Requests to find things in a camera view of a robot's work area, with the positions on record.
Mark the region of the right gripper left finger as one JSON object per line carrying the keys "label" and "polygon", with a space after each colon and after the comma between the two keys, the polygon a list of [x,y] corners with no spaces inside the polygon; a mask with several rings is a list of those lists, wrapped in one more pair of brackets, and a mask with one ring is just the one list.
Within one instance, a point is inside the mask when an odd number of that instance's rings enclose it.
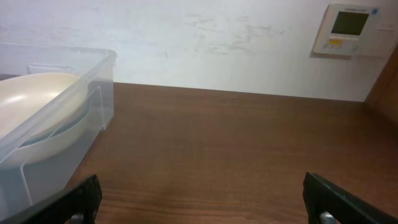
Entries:
{"label": "right gripper left finger", "polygon": [[2,224],[95,223],[102,191],[96,175],[3,220]]}

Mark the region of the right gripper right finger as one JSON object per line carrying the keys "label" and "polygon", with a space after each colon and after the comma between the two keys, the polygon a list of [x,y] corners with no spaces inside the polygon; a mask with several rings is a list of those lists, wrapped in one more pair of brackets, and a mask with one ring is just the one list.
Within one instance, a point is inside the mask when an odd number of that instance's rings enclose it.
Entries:
{"label": "right gripper right finger", "polygon": [[303,200],[309,224],[397,224],[396,217],[313,172],[305,174]]}

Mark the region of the dark blue bowl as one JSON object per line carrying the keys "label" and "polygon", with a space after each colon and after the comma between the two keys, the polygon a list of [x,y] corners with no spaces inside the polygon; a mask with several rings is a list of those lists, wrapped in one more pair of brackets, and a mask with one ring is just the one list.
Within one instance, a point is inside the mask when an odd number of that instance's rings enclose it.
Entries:
{"label": "dark blue bowl", "polygon": [[31,144],[35,144],[37,142],[43,141],[45,139],[47,139],[50,136],[56,136],[68,129],[70,129],[71,127],[73,127],[74,125],[78,124],[88,113],[90,110],[90,105],[85,104],[82,107],[80,107],[68,120],[67,123],[65,123],[63,126],[59,127],[56,131],[54,130],[50,130],[47,131],[46,133],[34,137],[34,138],[30,138],[28,139],[26,142],[22,143],[19,147],[25,147]]}

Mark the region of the cream white bowl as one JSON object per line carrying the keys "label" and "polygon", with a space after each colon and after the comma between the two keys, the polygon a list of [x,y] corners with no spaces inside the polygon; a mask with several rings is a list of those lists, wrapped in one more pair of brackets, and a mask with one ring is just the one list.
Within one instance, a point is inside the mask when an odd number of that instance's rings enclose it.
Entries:
{"label": "cream white bowl", "polygon": [[[80,77],[69,73],[35,73],[2,80],[1,137],[9,134],[79,80]],[[55,107],[55,111],[48,115],[49,120],[36,130],[34,136],[49,132],[76,112],[85,102],[87,94],[86,84],[73,90],[72,96]]]}

